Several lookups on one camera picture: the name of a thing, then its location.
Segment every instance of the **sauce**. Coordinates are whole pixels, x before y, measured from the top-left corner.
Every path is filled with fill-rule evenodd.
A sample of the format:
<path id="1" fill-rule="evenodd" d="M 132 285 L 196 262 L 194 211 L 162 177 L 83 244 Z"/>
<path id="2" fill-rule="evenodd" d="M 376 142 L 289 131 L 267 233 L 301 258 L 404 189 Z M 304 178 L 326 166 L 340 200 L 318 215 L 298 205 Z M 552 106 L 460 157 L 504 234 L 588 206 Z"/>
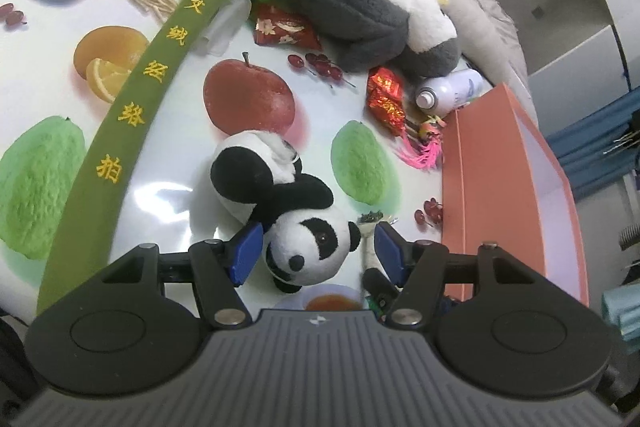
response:
<path id="1" fill-rule="evenodd" d="M 308 312 L 354 312 L 362 305 L 338 294 L 321 295 L 311 299 L 305 307 Z"/>

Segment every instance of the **clear plastic bottle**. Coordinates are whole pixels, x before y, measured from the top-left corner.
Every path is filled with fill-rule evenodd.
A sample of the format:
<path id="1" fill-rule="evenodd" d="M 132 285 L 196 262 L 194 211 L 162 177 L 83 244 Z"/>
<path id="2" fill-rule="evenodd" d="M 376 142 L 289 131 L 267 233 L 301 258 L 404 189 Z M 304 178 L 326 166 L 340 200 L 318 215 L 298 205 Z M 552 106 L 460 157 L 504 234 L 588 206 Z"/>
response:
<path id="1" fill-rule="evenodd" d="M 421 83 L 415 91 L 415 103 L 424 113 L 444 118 L 478 96 L 483 84 L 482 75 L 476 70 L 454 71 Z"/>
<path id="2" fill-rule="evenodd" d="M 250 13 L 251 0 L 228 0 L 224 3 L 198 39 L 200 54 L 222 57 Z"/>

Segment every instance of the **panda ear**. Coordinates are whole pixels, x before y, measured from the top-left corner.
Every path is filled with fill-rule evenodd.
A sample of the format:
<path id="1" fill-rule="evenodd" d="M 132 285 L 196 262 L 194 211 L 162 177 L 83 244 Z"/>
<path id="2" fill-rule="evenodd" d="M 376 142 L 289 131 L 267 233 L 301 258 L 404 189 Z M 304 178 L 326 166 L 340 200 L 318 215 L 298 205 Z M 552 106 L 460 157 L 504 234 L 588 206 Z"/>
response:
<path id="1" fill-rule="evenodd" d="M 349 236 L 351 238 L 351 245 L 349 247 L 349 251 L 352 252 L 358 247 L 358 245 L 360 244 L 360 240 L 362 238 L 362 235 L 360 234 L 360 229 L 353 221 L 349 222 Z"/>
<path id="2" fill-rule="evenodd" d="M 273 187 L 271 169 L 245 147 L 223 150 L 213 161 L 210 176 L 218 194 L 236 203 L 257 203 Z"/>

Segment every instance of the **spray can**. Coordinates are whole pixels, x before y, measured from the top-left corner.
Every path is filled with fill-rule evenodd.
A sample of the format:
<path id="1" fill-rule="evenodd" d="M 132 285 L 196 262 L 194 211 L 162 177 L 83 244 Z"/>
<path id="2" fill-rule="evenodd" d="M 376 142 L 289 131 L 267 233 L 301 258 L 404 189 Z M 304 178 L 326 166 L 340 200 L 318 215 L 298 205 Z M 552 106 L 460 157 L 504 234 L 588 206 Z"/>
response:
<path id="1" fill-rule="evenodd" d="M 482 75 L 476 70 L 454 71 L 421 83 L 415 91 L 415 103 L 424 113 L 444 118 L 478 96 L 482 85 Z"/>

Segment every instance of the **gray plush toy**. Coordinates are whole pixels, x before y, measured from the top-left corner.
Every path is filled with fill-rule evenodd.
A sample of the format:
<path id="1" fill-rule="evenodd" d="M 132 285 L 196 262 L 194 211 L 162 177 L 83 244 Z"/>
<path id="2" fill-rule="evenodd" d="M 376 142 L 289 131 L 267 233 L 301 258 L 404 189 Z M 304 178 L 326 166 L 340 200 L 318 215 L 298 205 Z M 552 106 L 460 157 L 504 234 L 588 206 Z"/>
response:
<path id="1" fill-rule="evenodd" d="M 342 41 L 337 64 L 366 71 L 396 59 L 409 80 L 446 76 L 460 59 L 447 0 L 289 0 L 325 35 Z"/>

